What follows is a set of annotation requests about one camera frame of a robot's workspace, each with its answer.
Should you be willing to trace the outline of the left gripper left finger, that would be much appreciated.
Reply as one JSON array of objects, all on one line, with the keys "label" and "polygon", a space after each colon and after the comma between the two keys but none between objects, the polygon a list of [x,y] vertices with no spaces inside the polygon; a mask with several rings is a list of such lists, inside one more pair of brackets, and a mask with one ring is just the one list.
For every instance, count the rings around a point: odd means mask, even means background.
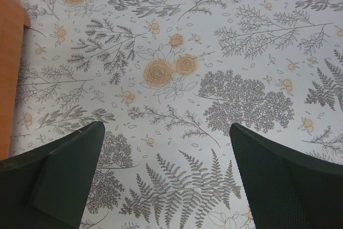
[{"label": "left gripper left finger", "polygon": [[79,228],[105,136],[92,122],[1,161],[1,228]]}]

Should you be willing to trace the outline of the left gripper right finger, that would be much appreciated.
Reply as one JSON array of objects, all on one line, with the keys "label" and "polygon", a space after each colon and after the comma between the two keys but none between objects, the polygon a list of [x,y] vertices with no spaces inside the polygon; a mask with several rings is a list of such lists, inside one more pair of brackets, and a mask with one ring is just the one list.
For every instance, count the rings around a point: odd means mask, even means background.
[{"label": "left gripper right finger", "polygon": [[256,228],[342,228],[342,165],[238,123],[229,135]]}]

